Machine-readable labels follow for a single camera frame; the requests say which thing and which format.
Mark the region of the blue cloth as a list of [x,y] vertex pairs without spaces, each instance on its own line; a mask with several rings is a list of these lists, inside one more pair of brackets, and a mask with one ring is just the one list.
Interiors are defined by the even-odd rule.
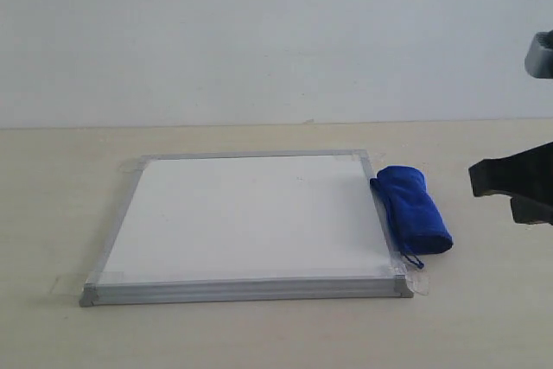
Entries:
[[394,244],[409,264],[421,270],[421,256],[442,254],[453,247],[453,237],[420,170],[388,166],[377,172],[370,185],[384,204]]

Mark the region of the white board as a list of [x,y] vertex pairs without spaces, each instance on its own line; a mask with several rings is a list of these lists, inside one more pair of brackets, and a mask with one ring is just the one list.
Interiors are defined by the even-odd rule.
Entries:
[[411,298],[364,150],[144,156],[81,307]]

